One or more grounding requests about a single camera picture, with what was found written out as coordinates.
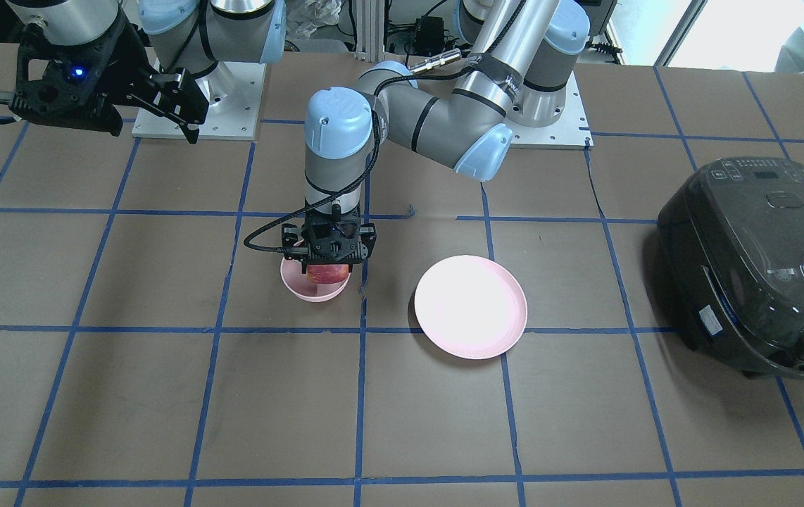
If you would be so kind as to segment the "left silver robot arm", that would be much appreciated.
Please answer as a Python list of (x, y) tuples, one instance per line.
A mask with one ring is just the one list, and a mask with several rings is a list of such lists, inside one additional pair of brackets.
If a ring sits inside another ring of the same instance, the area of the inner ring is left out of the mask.
[(305, 205), (296, 227), (279, 219), (277, 251), (301, 264), (353, 266), (375, 249), (360, 192), (383, 142), (488, 182), (513, 144), (583, 148), (570, 140), (585, 120), (574, 84), (591, 20), (576, 1), (460, 1), (456, 14), (470, 43), (460, 70), (444, 75), (450, 96), (420, 89), (442, 77), (431, 58), (414, 68), (380, 62), (348, 87), (320, 90), (303, 123)]

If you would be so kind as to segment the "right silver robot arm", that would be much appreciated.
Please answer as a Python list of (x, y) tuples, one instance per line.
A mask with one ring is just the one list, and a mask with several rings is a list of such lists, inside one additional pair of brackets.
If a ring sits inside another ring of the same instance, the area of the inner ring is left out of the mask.
[(284, 51), (283, 1), (11, 1), (25, 29), (10, 112), (106, 132), (134, 107), (138, 137), (253, 141), (267, 65)]

